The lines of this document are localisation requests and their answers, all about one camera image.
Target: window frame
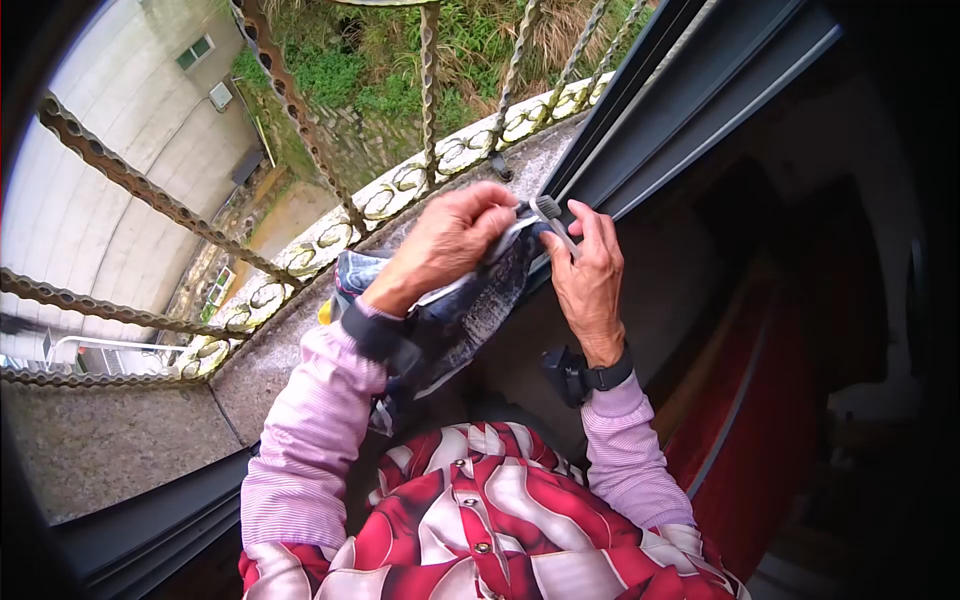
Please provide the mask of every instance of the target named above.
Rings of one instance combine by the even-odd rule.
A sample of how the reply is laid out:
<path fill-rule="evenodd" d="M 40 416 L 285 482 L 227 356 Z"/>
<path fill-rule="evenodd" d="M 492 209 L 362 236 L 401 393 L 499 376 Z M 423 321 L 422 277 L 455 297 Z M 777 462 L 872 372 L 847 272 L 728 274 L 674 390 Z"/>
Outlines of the window frame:
<path fill-rule="evenodd" d="M 197 52 L 193 49 L 193 47 L 196 46 L 202 39 L 206 40 L 206 45 L 209 47 L 206 49 L 206 52 L 197 56 Z M 194 68 L 196 68 L 197 65 L 200 64 L 200 62 L 202 62 L 206 57 L 210 56 L 210 54 L 212 54 L 216 48 L 217 46 L 213 43 L 213 40 L 210 39 L 210 34 L 203 34 L 202 36 L 195 39 L 193 43 L 187 46 L 182 52 L 177 54 L 177 56 L 174 58 L 174 62 L 177 64 L 178 67 L 180 67 L 183 73 L 189 73 Z M 193 56 L 193 62 L 190 63 L 190 66 L 183 68 L 183 65 L 180 64 L 180 57 L 182 57 L 188 52 Z"/>

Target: hand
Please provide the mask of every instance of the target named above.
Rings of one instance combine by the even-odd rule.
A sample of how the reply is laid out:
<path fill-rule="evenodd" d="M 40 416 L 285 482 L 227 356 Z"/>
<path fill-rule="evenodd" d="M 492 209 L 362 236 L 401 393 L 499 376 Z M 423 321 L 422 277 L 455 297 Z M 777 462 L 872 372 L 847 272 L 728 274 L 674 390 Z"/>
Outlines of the hand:
<path fill-rule="evenodd" d="M 434 199 L 361 298 L 368 306 L 406 316 L 421 296 L 477 266 L 487 246 L 516 221 L 514 206 L 514 194 L 492 181 Z"/>
<path fill-rule="evenodd" d="M 553 289 L 590 367 L 611 367 L 623 354 L 625 339 L 620 322 L 623 253 L 609 215 L 575 200 L 567 208 L 577 217 L 570 234 L 584 236 L 577 246 L 582 255 L 571 263 L 570 251 L 556 234 L 540 234 L 553 264 Z"/>

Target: window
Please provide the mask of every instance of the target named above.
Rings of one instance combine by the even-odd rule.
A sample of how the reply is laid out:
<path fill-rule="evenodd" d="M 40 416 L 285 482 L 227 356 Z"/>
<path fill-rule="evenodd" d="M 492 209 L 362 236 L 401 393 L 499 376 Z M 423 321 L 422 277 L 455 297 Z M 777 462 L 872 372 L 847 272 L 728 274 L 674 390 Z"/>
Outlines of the window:
<path fill-rule="evenodd" d="M 193 63 L 200 60 L 205 54 L 210 52 L 213 46 L 207 36 L 203 36 L 187 48 L 183 54 L 177 57 L 177 64 L 184 71 L 193 66 Z"/>

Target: decorative railing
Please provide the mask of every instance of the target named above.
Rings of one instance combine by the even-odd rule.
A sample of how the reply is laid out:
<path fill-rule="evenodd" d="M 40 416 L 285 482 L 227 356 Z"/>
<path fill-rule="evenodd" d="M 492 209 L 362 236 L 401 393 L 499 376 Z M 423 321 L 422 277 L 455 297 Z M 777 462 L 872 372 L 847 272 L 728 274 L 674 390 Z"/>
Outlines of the decorative railing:
<path fill-rule="evenodd" d="M 631 26 L 647 0 L 636 0 L 625 22 L 591 77 L 571 82 L 578 58 L 589 43 L 607 7 L 598 0 L 554 88 L 540 96 L 514 104 L 520 67 L 540 16 L 540 0 L 528 0 L 516 44 L 505 76 L 497 111 L 444 140 L 437 141 L 435 121 L 439 101 L 436 77 L 438 19 L 442 0 L 336 0 L 369 7 L 420 8 L 420 80 L 422 87 L 423 151 L 400 163 L 378 179 L 350 194 L 338 180 L 333 153 L 316 131 L 307 104 L 296 91 L 294 79 L 284 66 L 282 52 L 273 40 L 269 20 L 257 0 L 230 0 L 241 30 L 253 54 L 270 79 L 283 110 L 294 123 L 300 140 L 330 188 L 338 205 L 313 227 L 298 236 L 273 261 L 230 240 L 184 204 L 134 170 L 70 114 L 48 92 L 37 110 L 40 122 L 68 148 L 108 179 L 147 203 L 177 224 L 260 271 L 245 284 L 211 320 L 192 324 L 165 315 L 152 314 L 106 300 L 97 300 L 69 290 L 36 282 L 8 269 L 0 273 L 0 290 L 22 299 L 52 304 L 63 310 L 123 323 L 192 334 L 188 350 L 177 361 L 172 376 L 64 375 L 3 368 L 3 379 L 38 385 L 181 385 L 206 381 L 260 327 L 315 277 L 336 260 L 337 254 L 369 236 L 403 209 L 427 197 L 443 183 L 474 166 L 489 161 L 497 175 L 512 176 L 502 152 L 517 142 L 592 107 L 612 73 L 612 56 L 626 40 Z"/>

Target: white pipe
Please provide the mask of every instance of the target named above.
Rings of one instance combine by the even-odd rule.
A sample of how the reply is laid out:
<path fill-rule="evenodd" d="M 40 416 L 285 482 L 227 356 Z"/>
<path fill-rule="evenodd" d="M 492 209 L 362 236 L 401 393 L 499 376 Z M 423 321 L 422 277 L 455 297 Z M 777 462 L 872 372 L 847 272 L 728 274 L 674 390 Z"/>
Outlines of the white pipe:
<path fill-rule="evenodd" d="M 123 346 L 126 348 L 147 348 L 151 350 L 186 350 L 186 346 L 162 346 L 160 344 L 144 344 L 142 342 L 122 342 L 120 340 L 104 340 L 102 338 L 87 338 L 82 335 L 68 335 L 60 338 L 47 353 L 47 365 L 53 363 L 53 357 L 57 353 L 57 348 L 63 342 L 93 342 L 95 344 L 105 344 L 107 346 Z"/>

